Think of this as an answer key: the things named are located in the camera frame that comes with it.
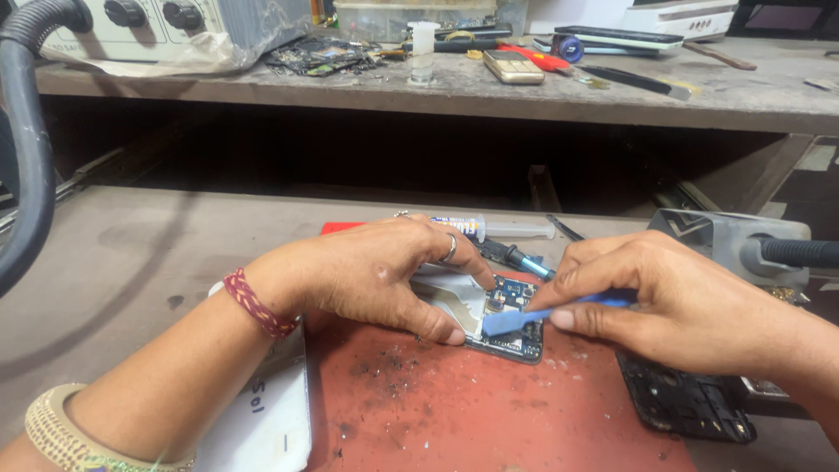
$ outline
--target red tool handle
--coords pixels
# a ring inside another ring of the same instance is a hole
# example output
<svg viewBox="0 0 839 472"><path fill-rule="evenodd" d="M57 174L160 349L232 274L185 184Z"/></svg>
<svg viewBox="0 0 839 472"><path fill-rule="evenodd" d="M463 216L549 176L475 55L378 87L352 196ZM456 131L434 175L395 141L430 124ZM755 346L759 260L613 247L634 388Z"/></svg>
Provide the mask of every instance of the red tool handle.
<svg viewBox="0 0 839 472"><path fill-rule="evenodd" d="M514 50L516 52L522 53L525 57L530 59L531 62L536 64L536 66L543 71L553 72L557 69L566 69L568 67L568 62L560 59L559 57L554 57L553 55L547 55L532 50L526 50L525 48L509 45L507 43L501 43L500 45L498 45L498 48L500 50Z"/></svg>

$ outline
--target red braided bracelet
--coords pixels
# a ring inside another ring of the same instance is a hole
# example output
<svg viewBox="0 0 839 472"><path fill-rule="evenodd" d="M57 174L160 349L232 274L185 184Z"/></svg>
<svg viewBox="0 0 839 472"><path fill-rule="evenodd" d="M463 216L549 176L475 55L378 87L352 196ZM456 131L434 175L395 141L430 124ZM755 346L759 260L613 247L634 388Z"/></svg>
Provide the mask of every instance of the red braided bracelet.
<svg viewBox="0 0 839 472"><path fill-rule="evenodd" d="M251 290L251 286L245 281L245 270L242 267L224 278L224 287L227 288L227 293L233 295L239 305L242 305L272 338L286 339L297 328L296 321L289 321L273 314L259 301Z"/></svg>

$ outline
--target person's left hand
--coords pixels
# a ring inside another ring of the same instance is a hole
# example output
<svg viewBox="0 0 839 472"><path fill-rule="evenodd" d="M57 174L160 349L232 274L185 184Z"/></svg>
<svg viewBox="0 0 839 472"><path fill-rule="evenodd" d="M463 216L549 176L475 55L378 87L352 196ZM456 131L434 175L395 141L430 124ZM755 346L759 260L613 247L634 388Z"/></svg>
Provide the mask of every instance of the person's left hand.
<svg viewBox="0 0 839 472"><path fill-rule="evenodd" d="M466 339L448 313L422 302L408 280L428 262L445 258L451 237L457 249L449 260L487 290L495 279L475 245L456 228L425 215L379 220L278 247L245 268L245 277L271 311L319 308L367 323L408 329L448 344Z"/></svg>

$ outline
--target black hose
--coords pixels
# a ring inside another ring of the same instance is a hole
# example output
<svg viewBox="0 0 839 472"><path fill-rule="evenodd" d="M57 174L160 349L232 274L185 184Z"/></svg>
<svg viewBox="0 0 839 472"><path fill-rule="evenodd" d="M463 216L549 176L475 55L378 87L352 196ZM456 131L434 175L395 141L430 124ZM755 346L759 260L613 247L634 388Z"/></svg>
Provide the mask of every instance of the black hose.
<svg viewBox="0 0 839 472"><path fill-rule="evenodd" d="M55 173L33 61L44 39L59 26L90 31L90 10L81 0L34 0L12 13L0 30L0 81L20 173L18 213L12 235L0 249L0 296L29 270L52 224Z"/></svg>
<svg viewBox="0 0 839 472"><path fill-rule="evenodd" d="M839 269L839 242L800 239L764 239L760 242L764 259L791 267Z"/></svg>

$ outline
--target knob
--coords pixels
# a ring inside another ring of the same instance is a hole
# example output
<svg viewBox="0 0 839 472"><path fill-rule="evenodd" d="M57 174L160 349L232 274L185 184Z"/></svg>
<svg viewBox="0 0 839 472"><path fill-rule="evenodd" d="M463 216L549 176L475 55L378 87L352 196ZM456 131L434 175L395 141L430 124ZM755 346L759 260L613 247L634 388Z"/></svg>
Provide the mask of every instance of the knob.
<svg viewBox="0 0 839 472"><path fill-rule="evenodd" d="M116 26L139 28L146 24L146 11L135 0L107 0L105 13Z"/></svg>
<svg viewBox="0 0 839 472"><path fill-rule="evenodd" d="M164 3L163 17L177 29L198 29L204 25L201 11L187 0L171 0Z"/></svg>

